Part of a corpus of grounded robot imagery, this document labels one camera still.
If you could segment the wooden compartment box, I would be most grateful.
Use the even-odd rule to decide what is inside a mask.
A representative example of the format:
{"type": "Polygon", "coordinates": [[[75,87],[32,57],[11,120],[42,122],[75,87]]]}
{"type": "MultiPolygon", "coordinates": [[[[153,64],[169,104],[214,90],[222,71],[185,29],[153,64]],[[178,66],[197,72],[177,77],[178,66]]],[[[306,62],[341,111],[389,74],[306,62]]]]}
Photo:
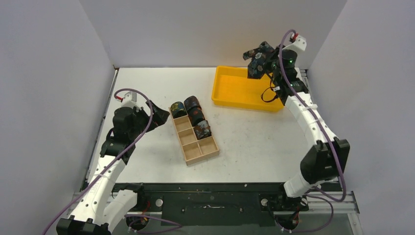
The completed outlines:
{"type": "Polygon", "coordinates": [[[169,112],[187,166],[219,156],[220,148],[213,135],[197,139],[188,115],[175,118],[171,108],[169,108],[169,112]]]}

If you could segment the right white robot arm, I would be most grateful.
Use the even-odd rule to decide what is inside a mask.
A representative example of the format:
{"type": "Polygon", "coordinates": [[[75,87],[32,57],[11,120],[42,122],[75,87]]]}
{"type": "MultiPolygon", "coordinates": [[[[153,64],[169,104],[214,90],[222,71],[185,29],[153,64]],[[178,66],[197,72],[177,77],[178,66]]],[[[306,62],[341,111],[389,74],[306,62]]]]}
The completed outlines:
{"type": "Polygon", "coordinates": [[[266,69],[272,73],[277,98],[296,119],[309,146],[300,163],[299,172],[286,181],[283,193],[277,195],[277,205],[289,210],[296,204],[296,198],[306,195],[318,185],[338,178],[344,193],[346,167],[350,144],[335,135],[318,113],[309,90],[298,79],[295,61],[298,54],[285,48],[277,48],[265,60],[266,69]]]}

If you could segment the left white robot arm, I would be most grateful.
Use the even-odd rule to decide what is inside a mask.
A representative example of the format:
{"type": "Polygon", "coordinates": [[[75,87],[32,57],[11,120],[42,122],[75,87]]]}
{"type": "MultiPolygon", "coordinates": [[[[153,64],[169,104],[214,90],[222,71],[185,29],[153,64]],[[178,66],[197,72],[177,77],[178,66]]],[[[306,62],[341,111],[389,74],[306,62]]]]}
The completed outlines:
{"type": "Polygon", "coordinates": [[[135,149],[136,139],[164,125],[169,118],[169,112],[152,101],[146,105],[152,115],[134,101],[115,110],[113,127],[101,146],[95,174],[68,218],[59,219],[57,234],[110,235],[129,209],[140,211],[145,207],[146,197],[137,190],[123,189],[113,202],[107,204],[107,200],[135,149]]]}

